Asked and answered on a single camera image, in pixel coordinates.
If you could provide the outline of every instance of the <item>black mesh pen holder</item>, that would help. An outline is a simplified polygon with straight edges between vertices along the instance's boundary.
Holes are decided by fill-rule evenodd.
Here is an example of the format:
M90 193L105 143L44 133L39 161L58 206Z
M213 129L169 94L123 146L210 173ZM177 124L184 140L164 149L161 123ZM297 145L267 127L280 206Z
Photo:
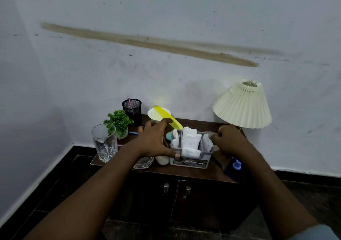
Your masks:
M141 101L138 99L130 99L131 108L129 107L129 100L122 102L123 110L126 112L129 119L133 120L134 126L140 126L142 123Z

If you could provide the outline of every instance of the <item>dark tile floor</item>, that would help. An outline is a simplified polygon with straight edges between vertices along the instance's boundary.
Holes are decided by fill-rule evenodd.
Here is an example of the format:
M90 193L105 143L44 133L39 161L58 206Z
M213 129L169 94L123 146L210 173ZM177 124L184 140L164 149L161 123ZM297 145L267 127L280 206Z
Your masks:
M61 165L32 194L32 198L18 209L0 229L3 240L22 239L53 208L66 199L100 167L90 165L95 155L94 149L74 147L61 161ZM311 183L284 181L298 200L315 216L319 222L329 225L340 237L341 229L341 188ZM271 239L269 230L259 207L245 219L233 232L192 227L160 227L146 224L107 220L100 240L110 239Z

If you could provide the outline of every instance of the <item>hand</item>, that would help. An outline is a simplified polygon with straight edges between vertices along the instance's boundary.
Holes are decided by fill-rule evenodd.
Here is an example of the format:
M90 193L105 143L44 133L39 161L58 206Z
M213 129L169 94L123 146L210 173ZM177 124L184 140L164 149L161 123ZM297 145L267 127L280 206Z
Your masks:
M140 126L137 130L138 137L123 147L130 147L137 151L139 158L144 156L170 156L179 158L180 155L163 145L163 134L167 124L173 122L172 119L162 119L159 123L154 121L146 122L145 126Z
M220 126L218 134L212 135L211 140L223 152L231 153L241 160L253 148L253 145L234 125Z

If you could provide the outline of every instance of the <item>person's right arm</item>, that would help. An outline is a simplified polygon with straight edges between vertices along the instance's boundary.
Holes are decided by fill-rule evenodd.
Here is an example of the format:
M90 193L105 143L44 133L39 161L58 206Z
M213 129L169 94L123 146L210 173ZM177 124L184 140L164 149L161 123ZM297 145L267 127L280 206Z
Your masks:
M273 239L287 239L318 225L317 220L284 186L263 156L233 125L221 126L218 135L211 136L211 140L249 169Z

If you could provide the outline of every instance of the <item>light blue sleeve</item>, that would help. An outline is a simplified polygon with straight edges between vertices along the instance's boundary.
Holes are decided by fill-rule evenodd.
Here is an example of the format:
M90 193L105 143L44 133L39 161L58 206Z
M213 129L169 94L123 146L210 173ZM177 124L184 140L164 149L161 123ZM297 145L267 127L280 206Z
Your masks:
M339 240L330 227L317 225L302 231L288 240Z

